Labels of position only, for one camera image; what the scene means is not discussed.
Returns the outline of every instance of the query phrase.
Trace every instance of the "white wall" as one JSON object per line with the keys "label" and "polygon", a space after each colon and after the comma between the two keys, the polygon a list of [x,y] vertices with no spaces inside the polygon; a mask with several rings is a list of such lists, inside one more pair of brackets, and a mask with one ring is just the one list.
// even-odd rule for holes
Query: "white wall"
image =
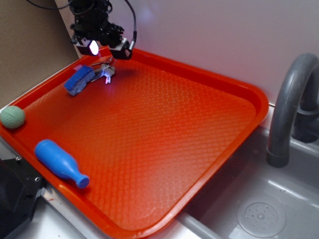
{"label": "white wall", "polygon": [[[318,0],[130,0],[136,48],[254,84],[275,102],[292,61],[319,56]],[[110,22],[132,39],[133,18],[111,0]]]}

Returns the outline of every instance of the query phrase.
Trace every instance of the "blue sponge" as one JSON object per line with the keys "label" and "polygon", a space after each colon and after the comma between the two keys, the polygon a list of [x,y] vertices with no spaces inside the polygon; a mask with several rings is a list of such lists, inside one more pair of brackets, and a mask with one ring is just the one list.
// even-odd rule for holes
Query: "blue sponge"
{"label": "blue sponge", "polygon": [[86,84],[95,77],[92,67],[82,66],[73,76],[64,84],[64,88],[70,95],[74,96],[80,93]]}

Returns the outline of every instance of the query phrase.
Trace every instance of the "tray rim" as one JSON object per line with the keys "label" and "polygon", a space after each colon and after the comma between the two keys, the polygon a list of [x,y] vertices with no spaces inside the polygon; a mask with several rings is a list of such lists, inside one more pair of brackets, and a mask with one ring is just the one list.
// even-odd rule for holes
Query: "tray rim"
{"label": "tray rim", "polygon": [[[70,71],[70,69],[75,68],[78,65],[84,65],[88,62],[92,63],[94,60],[98,60],[99,58],[110,55],[108,48],[103,48],[100,50],[100,53],[96,57],[84,56],[81,59],[75,61],[70,64],[68,67],[64,68],[60,72],[56,73],[52,77],[48,78],[46,81],[40,83],[38,86],[31,89],[26,94],[17,98],[10,105],[18,106],[24,109],[29,104],[33,103],[35,100],[40,98],[41,96],[48,93],[51,89],[54,89],[61,83],[63,83],[66,79],[71,77],[75,71]],[[170,60],[158,55],[154,55],[152,53],[148,53],[142,50],[135,49],[133,57],[133,61],[140,62],[145,65],[153,66],[155,68],[164,70],[166,72],[172,73],[174,75],[178,75],[180,77],[185,77],[189,80],[198,82],[200,84],[207,85],[209,87],[216,88],[218,85],[218,89],[225,91],[227,93],[233,94],[240,98],[248,100],[253,104],[256,110],[255,118],[247,125],[247,127],[236,137],[236,139],[228,145],[226,150],[216,159],[213,165],[211,165],[205,172],[202,174],[199,180],[197,180],[188,191],[179,199],[174,206],[171,208],[169,212],[167,212],[157,223],[146,227],[141,230],[128,231],[124,230],[117,226],[113,221],[111,221],[106,215],[104,215],[101,211],[99,211],[95,205],[91,202],[80,200],[76,194],[77,190],[72,187],[65,187],[62,184],[62,180],[56,178],[50,171],[45,168],[45,166],[40,163],[30,162],[33,167],[39,168],[40,172],[45,172],[47,175],[45,178],[49,182],[55,182],[53,184],[54,187],[68,200],[72,198],[70,202],[74,204],[80,211],[87,216],[97,227],[100,228],[105,234],[115,237],[115,238],[144,238],[154,234],[155,232],[163,229],[165,226],[172,221],[175,216],[186,206],[186,204],[196,195],[193,192],[198,192],[214,174],[217,170],[227,161],[224,158],[228,158],[232,155],[237,148],[245,141],[245,139],[257,128],[259,123],[265,118],[268,113],[269,102],[266,95],[257,87],[241,82],[230,77],[222,76],[220,74],[216,74],[213,72],[209,72],[207,70],[203,70],[194,66],[189,66],[184,63],[180,63],[174,60]],[[3,126],[0,127],[0,135],[4,137],[4,139],[24,158],[28,159],[34,157],[34,153],[25,149],[23,146],[23,142],[20,139],[14,138],[15,130],[7,130]]]}

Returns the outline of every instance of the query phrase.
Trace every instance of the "green ball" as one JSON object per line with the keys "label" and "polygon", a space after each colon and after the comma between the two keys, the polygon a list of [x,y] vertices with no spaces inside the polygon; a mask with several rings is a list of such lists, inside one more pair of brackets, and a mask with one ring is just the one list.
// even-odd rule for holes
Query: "green ball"
{"label": "green ball", "polygon": [[18,128],[24,124],[25,114],[17,106],[8,106],[0,113],[0,121],[7,128]]}

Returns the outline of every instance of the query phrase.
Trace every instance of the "blue plastic bottle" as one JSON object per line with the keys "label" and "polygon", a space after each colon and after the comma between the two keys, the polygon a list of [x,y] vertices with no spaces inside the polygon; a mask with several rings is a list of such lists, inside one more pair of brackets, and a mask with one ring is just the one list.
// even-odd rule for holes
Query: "blue plastic bottle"
{"label": "blue plastic bottle", "polygon": [[45,139],[35,147],[35,155],[56,176],[63,179],[73,179],[79,188],[89,185],[88,176],[79,172],[75,159],[50,139]]}

